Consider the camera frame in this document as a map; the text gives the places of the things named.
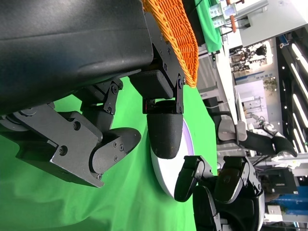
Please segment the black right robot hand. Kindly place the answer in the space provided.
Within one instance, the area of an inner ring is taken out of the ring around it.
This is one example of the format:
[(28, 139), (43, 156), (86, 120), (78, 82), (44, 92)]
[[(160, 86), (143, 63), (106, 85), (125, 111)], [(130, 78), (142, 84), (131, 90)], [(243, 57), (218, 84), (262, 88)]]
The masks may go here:
[(174, 198), (192, 198), (198, 231), (259, 231), (265, 215), (265, 193), (246, 156), (226, 156), (217, 176), (202, 156), (185, 156)]

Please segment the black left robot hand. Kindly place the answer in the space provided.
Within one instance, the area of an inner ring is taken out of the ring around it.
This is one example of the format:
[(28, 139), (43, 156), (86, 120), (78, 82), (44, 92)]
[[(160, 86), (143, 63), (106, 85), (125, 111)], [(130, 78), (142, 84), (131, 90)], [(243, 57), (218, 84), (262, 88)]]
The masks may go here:
[(153, 153), (176, 157), (184, 72), (140, 0), (3, 0), (0, 133), (17, 158), (92, 187), (140, 142), (111, 127), (122, 78), (142, 96)]

